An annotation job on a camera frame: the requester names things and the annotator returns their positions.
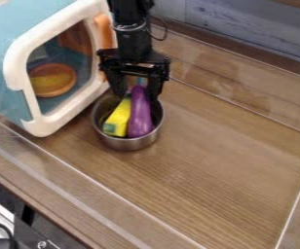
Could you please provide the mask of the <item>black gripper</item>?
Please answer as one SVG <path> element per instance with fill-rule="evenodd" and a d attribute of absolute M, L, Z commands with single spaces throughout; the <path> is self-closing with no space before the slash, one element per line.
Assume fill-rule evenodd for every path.
<path fill-rule="evenodd" d="M 170 77 L 171 60 L 161 53 L 151 51 L 139 59 L 121 58 L 118 49 L 100 49 L 99 70 L 103 72 L 111 91 L 115 96 L 123 97 L 126 93 L 125 75 L 146 77 L 153 70 L 159 71 L 151 74 L 147 79 L 147 95 L 151 102 L 158 100 L 162 93 L 163 82 Z"/>

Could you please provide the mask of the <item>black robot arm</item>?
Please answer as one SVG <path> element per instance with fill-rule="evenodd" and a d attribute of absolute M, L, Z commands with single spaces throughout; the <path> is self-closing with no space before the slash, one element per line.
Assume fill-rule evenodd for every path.
<path fill-rule="evenodd" d="M 100 49 L 99 69 L 107 77 L 113 93 L 126 94 L 126 76 L 147 79 L 146 92 L 151 102 L 158 100 L 163 83 L 170 79 L 171 60 L 153 49 L 150 10 L 154 0 L 107 0 L 118 47 Z"/>

